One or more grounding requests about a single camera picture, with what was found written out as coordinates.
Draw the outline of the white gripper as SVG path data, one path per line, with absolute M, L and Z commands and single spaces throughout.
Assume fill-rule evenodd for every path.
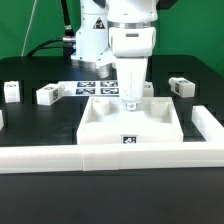
M 147 57 L 116 59 L 119 95 L 128 111 L 135 111 L 143 97 L 147 65 Z

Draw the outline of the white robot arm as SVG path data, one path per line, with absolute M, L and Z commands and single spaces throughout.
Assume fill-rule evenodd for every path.
M 108 75 L 117 72 L 120 99 L 129 110 L 142 101 L 148 58 L 156 43 L 159 0 L 80 0 L 81 26 L 72 61 Z

